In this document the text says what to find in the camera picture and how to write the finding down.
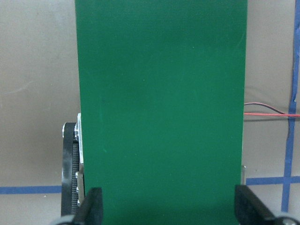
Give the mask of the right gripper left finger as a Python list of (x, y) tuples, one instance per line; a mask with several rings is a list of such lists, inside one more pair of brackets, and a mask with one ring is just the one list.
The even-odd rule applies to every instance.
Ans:
[(101, 225), (103, 222), (103, 195), (102, 188), (91, 188), (77, 213), (71, 221), (71, 225)]

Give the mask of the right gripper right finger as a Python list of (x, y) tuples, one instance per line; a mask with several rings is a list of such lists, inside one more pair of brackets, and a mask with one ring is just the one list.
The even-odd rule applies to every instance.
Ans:
[(240, 225), (274, 225), (276, 217), (246, 185), (236, 185), (234, 214)]

